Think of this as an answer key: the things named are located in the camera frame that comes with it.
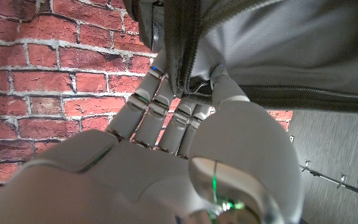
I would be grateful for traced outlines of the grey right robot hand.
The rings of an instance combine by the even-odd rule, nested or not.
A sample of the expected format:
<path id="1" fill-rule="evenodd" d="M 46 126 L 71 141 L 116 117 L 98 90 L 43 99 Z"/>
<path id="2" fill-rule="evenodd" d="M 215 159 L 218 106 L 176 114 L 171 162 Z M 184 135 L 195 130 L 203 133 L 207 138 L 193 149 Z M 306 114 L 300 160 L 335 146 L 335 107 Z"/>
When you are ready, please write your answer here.
<path id="1" fill-rule="evenodd" d="M 26 162 L 0 192 L 0 223 L 298 223 L 303 187 L 285 130 L 218 64 L 215 112 L 180 103 L 161 51 L 105 131 Z"/>

